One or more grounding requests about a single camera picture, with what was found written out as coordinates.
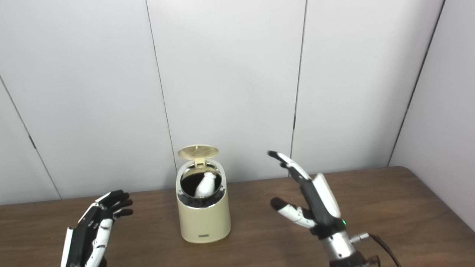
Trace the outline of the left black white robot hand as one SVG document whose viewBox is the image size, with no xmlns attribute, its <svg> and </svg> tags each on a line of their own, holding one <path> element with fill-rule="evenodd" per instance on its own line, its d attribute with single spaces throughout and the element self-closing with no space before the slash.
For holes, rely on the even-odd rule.
<svg viewBox="0 0 475 267">
<path fill-rule="evenodd" d="M 62 267 L 106 267 L 105 252 L 112 227 L 120 217 L 131 216 L 133 204 L 129 193 L 111 191 L 96 199 L 78 220 L 66 230 Z"/>
</svg>

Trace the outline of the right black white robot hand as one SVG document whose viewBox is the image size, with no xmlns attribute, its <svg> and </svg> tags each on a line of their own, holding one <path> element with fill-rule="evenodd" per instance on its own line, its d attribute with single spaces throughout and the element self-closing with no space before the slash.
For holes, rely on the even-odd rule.
<svg viewBox="0 0 475 267">
<path fill-rule="evenodd" d="M 280 161 L 280 166 L 289 171 L 308 205 L 308 208 L 302 208 L 275 197 L 271 200 L 275 211 L 293 223 L 308 228 L 320 240 L 346 231 L 346 223 L 341 218 L 339 205 L 324 174 L 318 173 L 312 177 L 285 154 L 277 151 L 268 151 L 267 154 Z"/>
</svg>

